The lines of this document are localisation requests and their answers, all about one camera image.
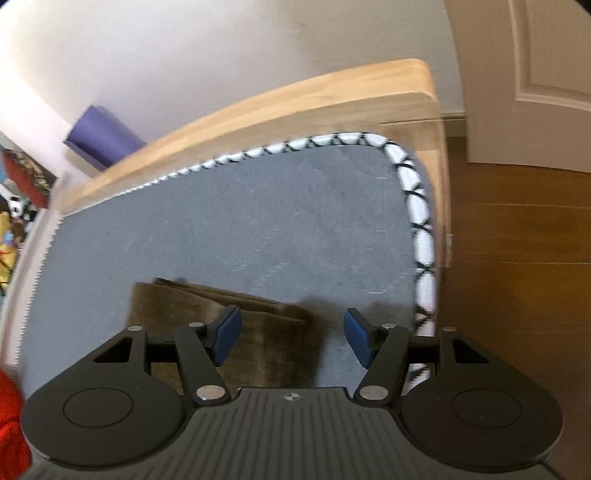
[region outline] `door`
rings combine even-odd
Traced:
[[[575,0],[445,0],[469,160],[591,172],[591,17]]]

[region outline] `bed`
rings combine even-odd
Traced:
[[[2,311],[0,361],[28,398],[125,327],[134,282],[165,277],[304,306],[329,325],[314,385],[352,388],[364,370],[343,312],[433,335],[450,239],[428,66],[305,80],[197,120],[82,186],[62,179]]]

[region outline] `silver screw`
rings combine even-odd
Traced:
[[[219,385],[204,385],[195,392],[203,401],[217,400],[226,394],[226,390]]]
[[[368,385],[359,390],[359,395],[365,400],[379,401],[388,396],[388,390],[380,385]]]

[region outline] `gray fabric surface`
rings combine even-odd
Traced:
[[[218,166],[62,223],[19,362],[25,398],[119,332],[134,282],[182,279],[298,303],[328,330],[314,383],[353,389],[365,370],[347,307],[410,327],[411,229],[396,172],[372,147],[321,147]]]

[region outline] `gray mattress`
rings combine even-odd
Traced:
[[[347,307],[429,334],[434,245],[421,167],[383,137],[347,135],[224,156],[65,218],[19,353],[24,397],[119,332],[133,283],[154,277],[317,314],[328,326],[317,386],[353,389],[365,373],[342,333]]]

